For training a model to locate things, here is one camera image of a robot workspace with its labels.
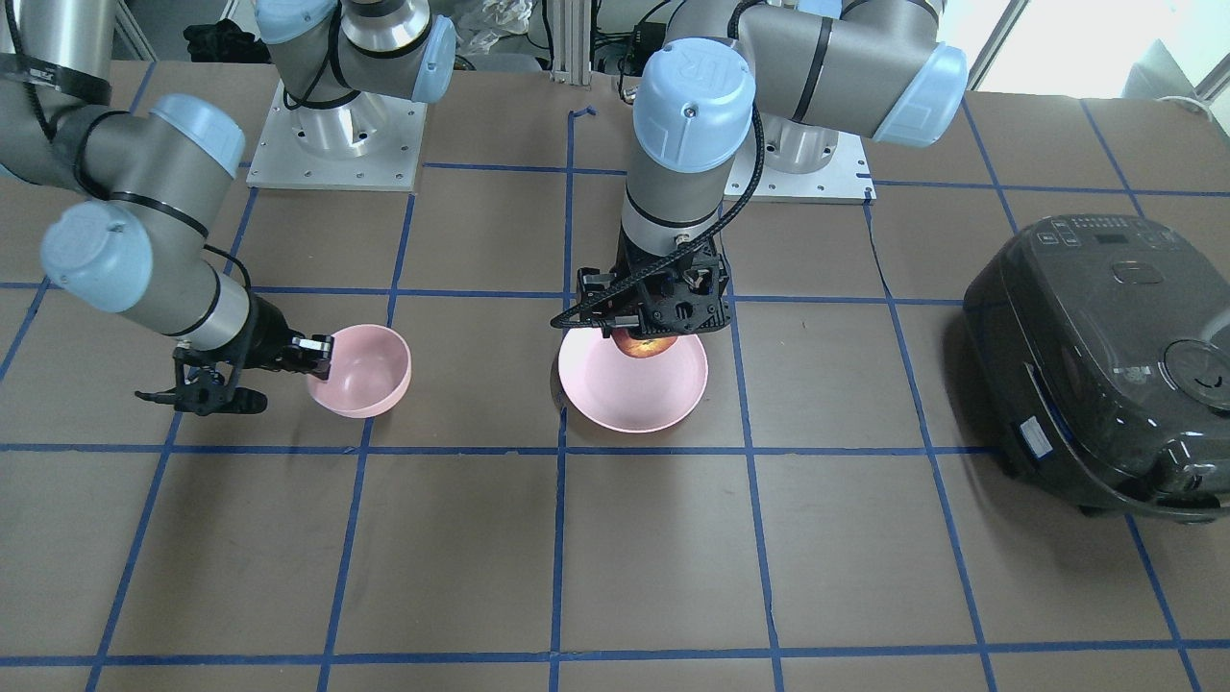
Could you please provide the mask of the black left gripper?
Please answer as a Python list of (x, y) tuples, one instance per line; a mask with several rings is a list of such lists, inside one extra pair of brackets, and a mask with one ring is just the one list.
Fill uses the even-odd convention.
[(724, 329), (732, 318), (726, 300), (729, 264), (718, 235), (637, 284), (617, 270), (592, 267), (581, 267), (576, 279), (577, 306), (589, 304), (576, 315), (577, 324), (601, 329), (603, 337), (615, 329), (636, 337), (704, 334)]

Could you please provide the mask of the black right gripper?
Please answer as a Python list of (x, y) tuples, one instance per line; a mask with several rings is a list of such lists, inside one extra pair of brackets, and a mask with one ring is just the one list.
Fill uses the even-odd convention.
[(327, 379), (332, 366), (335, 337), (303, 334), (290, 329), (273, 304), (251, 294), (250, 313), (237, 337), (202, 352), (177, 347), (173, 360), (177, 380), (166, 391), (137, 391), (137, 399), (171, 406), (175, 411), (210, 415), (212, 413), (261, 413), (268, 399), (260, 391), (237, 385), (246, 369), (308, 374)]

